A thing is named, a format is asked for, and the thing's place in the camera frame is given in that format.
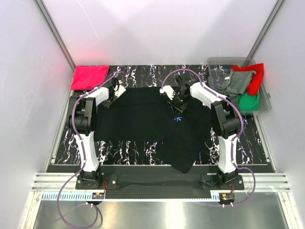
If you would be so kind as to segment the black t-shirt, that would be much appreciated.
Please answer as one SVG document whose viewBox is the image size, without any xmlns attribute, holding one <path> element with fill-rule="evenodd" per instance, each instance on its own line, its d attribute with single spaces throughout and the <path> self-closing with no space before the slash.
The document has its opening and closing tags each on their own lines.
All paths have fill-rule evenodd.
<svg viewBox="0 0 305 229">
<path fill-rule="evenodd" d="M 100 104 L 94 140 L 157 142 L 161 160 L 187 173 L 210 137 L 211 110 L 190 98 L 179 112 L 159 90 L 127 88 L 110 107 Z"/>
</svg>

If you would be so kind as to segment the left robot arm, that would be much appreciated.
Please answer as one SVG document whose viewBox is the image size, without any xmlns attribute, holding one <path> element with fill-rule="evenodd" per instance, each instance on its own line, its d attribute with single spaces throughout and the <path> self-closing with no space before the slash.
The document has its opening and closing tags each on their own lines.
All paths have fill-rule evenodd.
<svg viewBox="0 0 305 229">
<path fill-rule="evenodd" d="M 124 92 L 125 88 L 113 78 L 110 83 L 103 83 L 84 95 L 72 95 L 69 98 L 66 125 L 75 135 L 81 157 L 81 168 L 76 172 L 78 185 L 98 189 L 106 183 L 94 145 L 97 107 L 100 104 L 110 107 Z"/>
</svg>

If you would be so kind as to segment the left aluminium corner post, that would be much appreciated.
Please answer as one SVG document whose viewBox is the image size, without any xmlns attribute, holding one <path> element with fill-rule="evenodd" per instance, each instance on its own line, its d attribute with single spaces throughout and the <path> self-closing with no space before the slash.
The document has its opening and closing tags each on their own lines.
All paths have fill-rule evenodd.
<svg viewBox="0 0 305 229">
<path fill-rule="evenodd" d="M 67 61 L 68 65 L 72 70 L 75 70 L 76 64 L 68 51 L 56 25 L 55 22 L 53 21 L 51 14 L 49 13 L 45 3 L 43 0 L 34 0 L 34 3 L 36 4 L 40 14 L 42 15 L 45 23 L 47 24 L 47 27 L 49 28 L 52 36 L 54 37 L 60 51 L 62 52 L 65 60 Z"/>
</svg>

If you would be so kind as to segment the right aluminium corner post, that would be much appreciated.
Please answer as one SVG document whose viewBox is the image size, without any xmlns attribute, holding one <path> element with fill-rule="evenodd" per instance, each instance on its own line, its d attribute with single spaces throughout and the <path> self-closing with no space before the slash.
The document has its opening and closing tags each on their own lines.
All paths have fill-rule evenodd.
<svg viewBox="0 0 305 229">
<path fill-rule="evenodd" d="M 255 54 L 257 53 L 258 49 L 262 45 L 265 37 L 267 36 L 269 30 L 271 29 L 276 17 L 279 15 L 282 7 L 286 3 L 286 0 L 277 0 L 271 9 L 264 25 L 262 26 L 260 32 L 258 33 L 257 38 L 255 39 L 248 55 L 247 58 L 253 59 Z"/>
</svg>

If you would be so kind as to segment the aluminium frame rail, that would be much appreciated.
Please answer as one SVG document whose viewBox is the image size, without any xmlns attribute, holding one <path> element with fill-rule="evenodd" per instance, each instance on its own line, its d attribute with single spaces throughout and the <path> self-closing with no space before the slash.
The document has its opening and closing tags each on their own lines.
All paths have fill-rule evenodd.
<svg viewBox="0 0 305 229">
<path fill-rule="evenodd" d="M 32 186 L 33 190 L 59 190 L 72 176 L 67 173 L 38 173 Z M 195 187 L 199 189 L 219 190 L 220 186 L 211 180 L 212 174 L 103 174 L 106 188 L 118 190 L 124 185 L 140 187 Z M 255 186 L 256 192 L 289 192 L 286 176 L 281 173 L 258 173 L 253 176 L 241 173 L 234 181 L 235 191 L 251 191 Z"/>
</svg>

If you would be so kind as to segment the green t-shirt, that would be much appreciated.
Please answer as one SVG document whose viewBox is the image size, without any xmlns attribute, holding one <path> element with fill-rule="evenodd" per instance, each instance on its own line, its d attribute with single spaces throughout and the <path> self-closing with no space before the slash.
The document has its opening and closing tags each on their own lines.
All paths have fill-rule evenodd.
<svg viewBox="0 0 305 229">
<path fill-rule="evenodd" d="M 256 111 L 260 106 L 260 93 L 256 95 L 250 95 L 245 92 L 243 95 L 237 97 L 240 110 L 246 111 Z"/>
</svg>

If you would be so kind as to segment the red t-shirt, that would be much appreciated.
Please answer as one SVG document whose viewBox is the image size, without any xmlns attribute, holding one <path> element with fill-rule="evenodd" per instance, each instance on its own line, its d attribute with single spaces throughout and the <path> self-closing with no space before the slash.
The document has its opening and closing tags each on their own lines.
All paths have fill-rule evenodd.
<svg viewBox="0 0 305 229">
<path fill-rule="evenodd" d="M 232 69 L 236 72 L 249 72 L 249 71 L 255 71 L 255 74 L 252 76 L 252 79 L 250 81 L 250 84 L 248 85 L 246 92 L 249 95 L 255 96 L 258 94 L 260 86 L 263 82 L 264 77 L 264 64 L 258 63 L 254 65 L 249 65 L 245 67 L 239 67 L 237 65 L 234 65 Z"/>
</svg>

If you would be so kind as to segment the grey t-shirt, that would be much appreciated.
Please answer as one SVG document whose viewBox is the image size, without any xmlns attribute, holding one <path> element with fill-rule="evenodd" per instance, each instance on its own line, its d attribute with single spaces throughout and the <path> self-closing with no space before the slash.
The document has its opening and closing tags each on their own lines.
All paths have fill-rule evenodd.
<svg viewBox="0 0 305 229">
<path fill-rule="evenodd" d="M 256 71 L 237 72 L 233 69 L 218 86 L 218 93 L 226 96 L 238 96 L 245 93 Z"/>
</svg>

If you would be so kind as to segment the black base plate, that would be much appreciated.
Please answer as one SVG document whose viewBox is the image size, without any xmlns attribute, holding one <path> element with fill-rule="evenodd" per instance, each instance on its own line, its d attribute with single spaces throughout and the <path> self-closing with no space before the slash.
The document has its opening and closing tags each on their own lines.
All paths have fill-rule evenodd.
<svg viewBox="0 0 305 229">
<path fill-rule="evenodd" d="M 105 190 L 109 200 L 204 199 L 211 191 L 244 190 L 244 182 L 237 173 L 225 182 L 216 166 L 193 166 L 185 174 L 171 166 L 102 166 L 97 177 L 79 177 L 76 188 Z"/>
</svg>

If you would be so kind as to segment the aluminium corner post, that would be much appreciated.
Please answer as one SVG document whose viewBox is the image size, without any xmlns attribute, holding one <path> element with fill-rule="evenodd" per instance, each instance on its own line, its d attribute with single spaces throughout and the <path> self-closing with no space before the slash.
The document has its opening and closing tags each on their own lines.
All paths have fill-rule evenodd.
<svg viewBox="0 0 305 229">
<path fill-rule="evenodd" d="M 258 33 L 257 38 L 255 39 L 248 55 L 247 58 L 253 59 L 255 54 L 257 53 L 258 49 L 262 45 L 265 37 L 267 36 L 269 30 L 271 29 L 276 17 L 279 15 L 282 7 L 286 3 L 286 0 L 277 0 L 271 9 L 264 25 L 262 26 L 260 32 Z"/>
<path fill-rule="evenodd" d="M 65 60 L 67 61 L 68 65 L 72 70 L 75 70 L 76 64 L 68 51 L 56 25 L 55 22 L 53 21 L 51 14 L 49 13 L 45 3 L 43 0 L 34 0 L 34 3 L 36 4 L 40 14 L 42 15 L 45 23 L 47 24 L 47 27 L 49 28 L 52 36 L 54 37 L 60 51 L 62 52 Z"/>
</svg>

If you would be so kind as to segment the pink folded t-shirt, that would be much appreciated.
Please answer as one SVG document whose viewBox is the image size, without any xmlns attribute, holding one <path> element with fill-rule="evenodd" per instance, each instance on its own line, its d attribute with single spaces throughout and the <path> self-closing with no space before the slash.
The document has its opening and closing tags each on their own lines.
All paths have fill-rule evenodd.
<svg viewBox="0 0 305 229">
<path fill-rule="evenodd" d="M 109 71 L 109 66 L 82 66 L 78 65 L 75 68 L 71 90 L 92 90 L 97 85 L 105 81 Z"/>
</svg>

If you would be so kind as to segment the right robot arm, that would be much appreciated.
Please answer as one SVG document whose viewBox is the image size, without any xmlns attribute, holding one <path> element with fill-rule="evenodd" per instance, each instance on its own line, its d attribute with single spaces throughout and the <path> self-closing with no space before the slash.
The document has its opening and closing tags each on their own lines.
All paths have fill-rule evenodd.
<svg viewBox="0 0 305 229">
<path fill-rule="evenodd" d="M 169 102 L 179 111 L 186 106 L 189 98 L 195 98 L 211 110 L 212 129 L 219 140 L 218 172 L 209 180 L 202 180 L 204 188 L 232 189 L 238 179 L 236 163 L 237 138 L 241 134 L 244 123 L 236 97 L 226 97 L 209 88 L 201 79 L 197 83 L 176 78 L 178 89 L 162 83 L 160 93 L 166 94 Z"/>
</svg>

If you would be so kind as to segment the clear plastic bin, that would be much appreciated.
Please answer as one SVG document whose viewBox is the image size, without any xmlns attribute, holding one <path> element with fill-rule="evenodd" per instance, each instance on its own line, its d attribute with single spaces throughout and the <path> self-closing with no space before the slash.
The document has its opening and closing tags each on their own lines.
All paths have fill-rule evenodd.
<svg viewBox="0 0 305 229">
<path fill-rule="evenodd" d="M 254 65 L 256 62 L 255 60 L 246 57 L 210 57 L 207 60 L 207 64 L 209 71 L 209 87 L 219 93 L 219 86 L 223 83 L 233 65 L 244 67 Z M 256 110 L 245 110 L 240 108 L 241 113 L 245 115 L 258 115 L 269 112 L 272 108 L 269 98 L 270 96 L 262 83 L 259 89 L 259 107 Z"/>
</svg>

